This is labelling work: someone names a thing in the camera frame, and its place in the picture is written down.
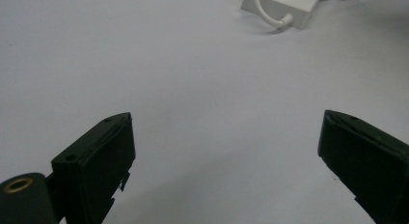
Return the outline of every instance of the white surface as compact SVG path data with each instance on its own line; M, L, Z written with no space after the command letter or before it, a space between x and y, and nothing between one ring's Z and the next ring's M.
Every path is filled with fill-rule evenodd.
M372 223L316 155L323 112L409 143L409 0L329 0L273 35L241 0L0 0L0 180L130 111L104 223Z
M318 0L243 0L241 8L259 15L267 24L304 29Z

